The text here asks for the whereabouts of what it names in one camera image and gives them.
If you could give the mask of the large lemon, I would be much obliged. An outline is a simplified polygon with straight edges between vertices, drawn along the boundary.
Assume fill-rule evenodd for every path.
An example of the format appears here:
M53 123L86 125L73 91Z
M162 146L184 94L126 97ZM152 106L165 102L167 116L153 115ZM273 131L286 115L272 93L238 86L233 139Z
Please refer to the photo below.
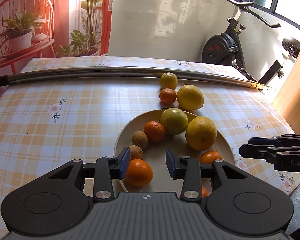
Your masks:
M177 92L177 102L186 111L196 111L203 107L204 96L194 85L183 85Z
M204 151L215 143L217 129L210 118L198 116L188 124L185 138L191 148Z

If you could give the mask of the brown kiwi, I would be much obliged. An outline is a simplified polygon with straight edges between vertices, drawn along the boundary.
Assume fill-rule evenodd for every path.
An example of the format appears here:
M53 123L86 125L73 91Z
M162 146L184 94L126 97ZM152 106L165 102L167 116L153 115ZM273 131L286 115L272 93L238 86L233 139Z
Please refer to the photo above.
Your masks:
M143 131L136 131L132 136L132 144L144 150L148 146L148 137Z
M143 159L143 150L136 145L130 145L130 159Z

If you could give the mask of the wooden panel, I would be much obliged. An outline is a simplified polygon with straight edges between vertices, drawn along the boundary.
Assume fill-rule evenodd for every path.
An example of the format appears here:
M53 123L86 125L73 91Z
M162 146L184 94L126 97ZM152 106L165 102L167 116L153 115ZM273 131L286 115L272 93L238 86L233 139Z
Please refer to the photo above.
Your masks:
M272 105L292 130L300 134L300 54Z

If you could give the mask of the green apple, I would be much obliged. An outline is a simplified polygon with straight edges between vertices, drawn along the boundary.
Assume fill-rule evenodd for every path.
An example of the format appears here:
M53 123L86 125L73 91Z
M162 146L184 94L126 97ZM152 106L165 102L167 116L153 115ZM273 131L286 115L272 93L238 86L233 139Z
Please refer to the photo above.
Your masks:
M164 126L166 133L169 135L183 133L189 124L187 115L179 108L166 109L162 113L159 122Z

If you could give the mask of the printed room backdrop cloth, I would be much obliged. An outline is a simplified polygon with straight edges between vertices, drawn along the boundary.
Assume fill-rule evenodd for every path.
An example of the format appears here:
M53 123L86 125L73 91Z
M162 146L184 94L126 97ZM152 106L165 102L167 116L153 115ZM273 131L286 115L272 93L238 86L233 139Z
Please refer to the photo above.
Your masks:
M3 0L0 71L33 57L108 54L113 0Z

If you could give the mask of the tangerine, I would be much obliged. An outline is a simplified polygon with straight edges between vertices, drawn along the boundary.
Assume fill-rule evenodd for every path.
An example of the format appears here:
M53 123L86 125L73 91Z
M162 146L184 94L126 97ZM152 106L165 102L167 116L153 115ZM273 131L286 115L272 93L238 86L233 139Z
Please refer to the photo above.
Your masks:
M175 102L177 94L170 88L164 88L159 93L160 102L165 105L171 105Z
M156 121L147 122L143 131L146 133L149 140L153 142L160 142L165 137L166 130L162 124Z
M212 164L217 159L222 160L222 156L217 151L207 151L200 156L199 161L203 164Z
M129 185L143 187L153 179L153 170L147 162L142 159L130 161L124 181Z
M207 197L209 196L209 193L205 187L202 186L202 197Z

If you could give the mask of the small round yellow lemon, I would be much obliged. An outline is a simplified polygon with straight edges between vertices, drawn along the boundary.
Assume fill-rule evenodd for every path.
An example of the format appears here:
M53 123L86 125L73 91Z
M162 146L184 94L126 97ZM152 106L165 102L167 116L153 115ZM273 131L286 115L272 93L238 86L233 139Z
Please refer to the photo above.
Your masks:
M177 86L178 86L178 78L175 74L171 72L167 72L162 74L162 76L160 77L161 89L169 88L175 90Z

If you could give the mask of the long metal pole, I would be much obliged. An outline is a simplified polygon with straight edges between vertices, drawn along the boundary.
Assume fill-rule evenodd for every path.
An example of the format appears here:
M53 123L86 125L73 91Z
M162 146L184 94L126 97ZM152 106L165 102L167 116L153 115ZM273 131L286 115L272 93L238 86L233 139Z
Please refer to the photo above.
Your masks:
M15 85L20 83L52 81L61 79L79 79L79 78L93 78L93 77L142 77L155 78L161 77L167 70L164 68L149 68L149 67L81 67L81 68L58 68L37 70L31 72L24 72L12 75L0 76L0 87ZM184 80L204 81L221 83L224 85L236 85L247 88L264 89L268 86L257 81L243 80L234 77L228 77L218 74L210 74L204 72L197 72L193 70L175 70L174 74Z

